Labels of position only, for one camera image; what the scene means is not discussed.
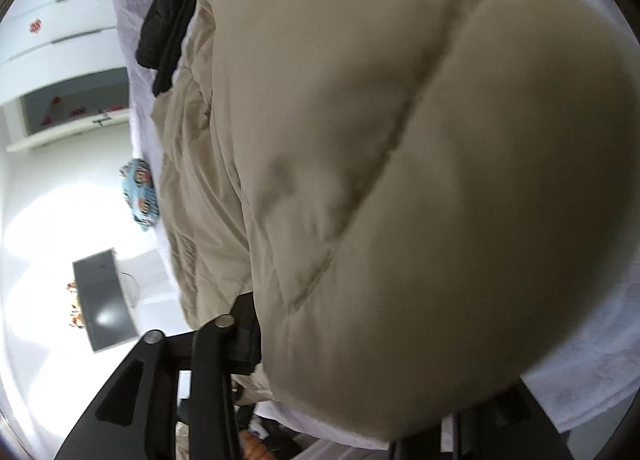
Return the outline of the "person's left hand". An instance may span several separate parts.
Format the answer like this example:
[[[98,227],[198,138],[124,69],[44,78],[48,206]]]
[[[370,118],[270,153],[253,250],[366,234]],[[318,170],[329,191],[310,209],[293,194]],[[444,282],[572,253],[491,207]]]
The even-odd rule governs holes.
[[[249,430],[243,430],[240,433],[240,439],[245,460],[276,460],[271,450]]]

